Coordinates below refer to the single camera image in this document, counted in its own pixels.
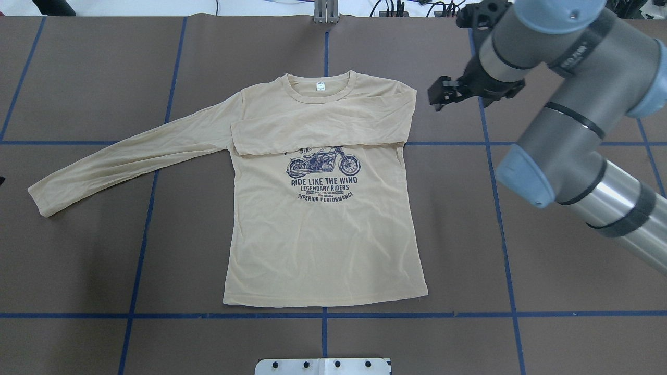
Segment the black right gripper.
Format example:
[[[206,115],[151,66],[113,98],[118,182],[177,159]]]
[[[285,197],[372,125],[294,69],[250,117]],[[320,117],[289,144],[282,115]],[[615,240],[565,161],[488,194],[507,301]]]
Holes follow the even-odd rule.
[[[447,104],[472,97],[488,107],[501,99],[514,98],[526,86],[526,67],[502,58],[496,52],[479,52],[469,61],[457,79],[440,76],[427,90],[429,104],[440,112]]]

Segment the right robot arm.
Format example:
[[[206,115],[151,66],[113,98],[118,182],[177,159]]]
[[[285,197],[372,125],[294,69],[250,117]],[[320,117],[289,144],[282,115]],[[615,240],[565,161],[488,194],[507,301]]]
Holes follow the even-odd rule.
[[[539,64],[564,80],[495,170],[536,207],[569,207],[586,225],[665,273],[665,198],[598,153],[622,117],[665,106],[665,44],[604,1],[483,1],[457,18],[475,54],[457,79],[437,78],[429,102],[513,98]]]

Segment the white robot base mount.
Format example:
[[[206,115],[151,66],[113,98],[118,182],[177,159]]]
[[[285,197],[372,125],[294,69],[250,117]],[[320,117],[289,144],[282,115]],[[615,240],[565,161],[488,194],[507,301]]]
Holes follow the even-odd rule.
[[[391,360],[370,358],[291,358],[258,361],[255,374],[392,374]]]

